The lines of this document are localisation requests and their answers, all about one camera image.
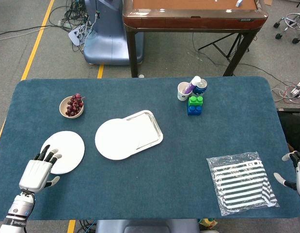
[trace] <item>blue lego block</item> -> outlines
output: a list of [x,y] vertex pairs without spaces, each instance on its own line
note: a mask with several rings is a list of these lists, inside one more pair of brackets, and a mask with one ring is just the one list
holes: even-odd
[[187,106],[189,116],[199,116],[202,113],[202,106]]

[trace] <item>robotic arm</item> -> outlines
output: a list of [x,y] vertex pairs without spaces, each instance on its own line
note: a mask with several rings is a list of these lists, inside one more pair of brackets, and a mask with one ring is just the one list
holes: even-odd
[[62,155],[56,154],[58,150],[54,149],[44,159],[48,148],[49,145],[34,159],[29,160],[19,182],[21,193],[15,197],[0,228],[0,233],[22,233],[23,231],[26,233],[27,219],[35,205],[34,193],[40,192],[46,187],[54,186],[58,182],[59,176],[56,176],[52,181],[47,181],[47,178],[53,165]]
[[294,151],[282,157],[283,161],[292,160],[296,172],[296,183],[286,181],[279,173],[274,173],[276,180],[284,186],[297,190],[300,195],[300,152]]

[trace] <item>white paper plate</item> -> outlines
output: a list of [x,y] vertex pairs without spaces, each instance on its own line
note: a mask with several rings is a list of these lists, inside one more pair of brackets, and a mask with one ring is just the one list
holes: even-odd
[[51,173],[52,174],[65,174],[75,169],[81,162],[85,146],[82,138],[72,131],[61,131],[53,134],[43,144],[41,151],[46,145],[50,145],[48,153],[57,148],[57,154],[62,157],[56,161]]
[[129,121],[111,119],[98,128],[95,144],[98,151],[108,159],[126,159],[137,149],[139,135]]

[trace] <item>small bowl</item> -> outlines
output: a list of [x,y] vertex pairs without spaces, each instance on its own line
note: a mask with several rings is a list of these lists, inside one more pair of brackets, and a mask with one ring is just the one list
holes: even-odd
[[66,112],[67,112],[67,107],[69,106],[68,102],[70,101],[71,98],[72,98],[72,96],[69,96],[69,97],[63,99],[63,101],[59,105],[59,112],[62,114],[62,116],[66,117],[66,118],[74,119],[74,118],[78,118],[80,115],[82,115],[82,113],[84,111],[84,102],[82,101],[83,107],[80,108],[80,111],[78,114],[76,114],[74,116],[67,116]]

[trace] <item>plastic bag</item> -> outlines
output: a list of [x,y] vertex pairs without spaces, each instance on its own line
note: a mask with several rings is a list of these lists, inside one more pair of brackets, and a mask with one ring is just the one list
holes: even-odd
[[222,216],[279,207],[257,152],[207,159]]

